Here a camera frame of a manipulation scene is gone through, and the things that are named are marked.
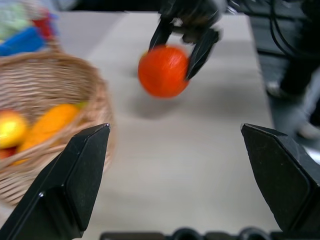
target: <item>orange ball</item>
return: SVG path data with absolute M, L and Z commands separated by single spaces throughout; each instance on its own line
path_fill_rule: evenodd
M 174 46 L 158 46 L 143 56 L 138 66 L 138 77 L 143 88 L 152 96 L 172 98 L 189 84 L 186 80 L 188 58 Z

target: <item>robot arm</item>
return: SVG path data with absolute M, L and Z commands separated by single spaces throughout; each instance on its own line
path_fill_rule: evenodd
M 219 40 L 219 33 L 212 26 L 226 7 L 226 0 L 164 0 L 159 11 L 160 23 L 149 50 L 166 44 L 172 33 L 182 34 L 184 43 L 194 45 L 186 74 L 186 80 L 190 80 L 205 64 Z

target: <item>toy fruit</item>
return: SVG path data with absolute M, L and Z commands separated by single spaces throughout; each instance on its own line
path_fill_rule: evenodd
M 27 120 L 13 110 L 0 111 L 0 149 L 21 144 L 27 135 Z
M 0 160 L 11 157 L 16 153 L 16 151 L 17 151 L 17 148 L 15 146 L 10 148 L 0 149 Z
M 25 141 L 18 147 L 17 151 L 22 152 L 43 143 L 53 137 L 57 132 L 71 123 L 79 113 L 75 104 L 64 103 L 49 109 L 32 126 L 25 138 Z M 14 162 L 14 165 L 24 162 L 26 159 Z
M 188 58 L 174 46 L 157 46 L 141 58 L 138 77 L 143 88 L 152 96 L 172 98 L 187 86 Z

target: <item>apple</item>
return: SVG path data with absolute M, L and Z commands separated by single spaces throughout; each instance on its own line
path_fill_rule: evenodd
M 15 147 L 27 135 L 27 120 L 11 109 L 0 110 L 0 149 Z

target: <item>white table surface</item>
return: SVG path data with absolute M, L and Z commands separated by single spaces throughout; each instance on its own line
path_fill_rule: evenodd
M 277 230 L 240 132 L 241 123 L 272 126 L 248 19 L 222 18 L 222 40 L 172 100 L 151 98 L 137 79 L 157 24 L 154 13 L 60 15 L 66 51 L 108 80 L 118 128 L 117 153 L 82 239 L 99 239 L 104 231 L 170 234 L 179 227 Z M 169 41 L 180 43 L 176 36 Z

